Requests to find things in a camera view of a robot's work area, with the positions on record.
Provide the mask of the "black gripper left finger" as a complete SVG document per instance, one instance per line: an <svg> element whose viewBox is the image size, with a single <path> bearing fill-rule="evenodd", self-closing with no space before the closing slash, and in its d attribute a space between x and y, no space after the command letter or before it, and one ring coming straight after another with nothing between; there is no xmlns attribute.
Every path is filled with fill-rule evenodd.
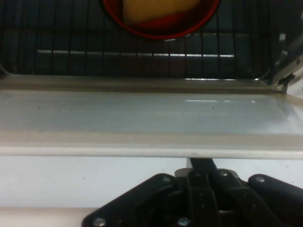
<svg viewBox="0 0 303 227"><path fill-rule="evenodd" d="M84 227L217 227L211 158L190 158L190 168L157 174L87 215Z"/></svg>

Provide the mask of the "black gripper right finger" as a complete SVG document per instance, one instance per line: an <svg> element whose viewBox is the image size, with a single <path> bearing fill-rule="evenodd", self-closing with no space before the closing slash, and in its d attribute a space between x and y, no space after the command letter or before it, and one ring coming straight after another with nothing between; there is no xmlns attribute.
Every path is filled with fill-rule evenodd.
<svg viewBox="0 0 303 227"><path fill-rule="evenodd" d="M227 170L214 173L219 201L236 211L248 227L301 227L302 188L263 174L247 182Z"/></svg>

